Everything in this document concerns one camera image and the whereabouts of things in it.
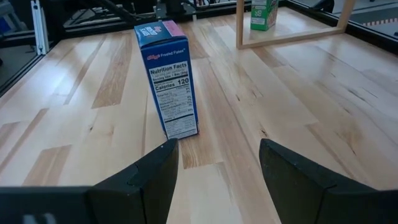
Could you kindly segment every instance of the green box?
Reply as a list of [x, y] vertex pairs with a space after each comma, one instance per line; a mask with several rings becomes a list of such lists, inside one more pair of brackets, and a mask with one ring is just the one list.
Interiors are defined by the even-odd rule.
[[278, 0], [252, 0], [251, 4], [250, 29], [268, 30], [275, 25]]

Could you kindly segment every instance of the wood grain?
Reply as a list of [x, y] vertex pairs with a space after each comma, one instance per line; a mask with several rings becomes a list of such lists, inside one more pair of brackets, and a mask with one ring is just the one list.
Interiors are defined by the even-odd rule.
[[25, 186], [56, 186], [71, 149], [69, 146], [44, 149], [27, 175]]
[[[283, 7], [264, 39], [328, 27]], [[180, 141], [167, 223], [276, 223], [259, 143], [398, 188], [398, 58], [341, 34], [236, 48], [236, 15], [180, 24], [200, 133]], [[0, 185], [92, 185], [165, 140], [133, 30], [61, 41], [0, 98]]]

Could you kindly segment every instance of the nutrition facts label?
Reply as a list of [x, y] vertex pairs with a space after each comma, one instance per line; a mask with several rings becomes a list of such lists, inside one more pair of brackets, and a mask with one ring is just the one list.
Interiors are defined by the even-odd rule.
[[198, 131], [193, 110], [188, 62], [149, 69], [167, 138], [184, 138]]

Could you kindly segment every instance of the blue cereal box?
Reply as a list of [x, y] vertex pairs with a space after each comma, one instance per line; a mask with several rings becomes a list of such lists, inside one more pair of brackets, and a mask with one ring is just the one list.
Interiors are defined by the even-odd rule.
[[151, 22], [134, 29], [167, 138], [198, 134], [187, 37], [174, 21]]

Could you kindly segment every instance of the wooden frame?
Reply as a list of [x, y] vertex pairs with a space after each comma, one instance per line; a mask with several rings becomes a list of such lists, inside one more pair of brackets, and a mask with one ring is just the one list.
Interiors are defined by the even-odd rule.
[[260, 47], [272, 44], [283, 44], [298, 40], [307, 40], [312, 38], [324, 37], [327, 35], [344, 33], [347, 28], [349, 17], [353, 11], [355, 0], [346, 0], [343, 10], [340, 14], [336, 27], [329, 27], [318, 30], [311, 30], [306, 32], [299, 32], [295, 34], [281, 35], [262, 40], [250, 40], [247, 43], [243, 42], [243, 13], [244, 0], [236, 0], [236, 48], [246, 49], [250, 47]]

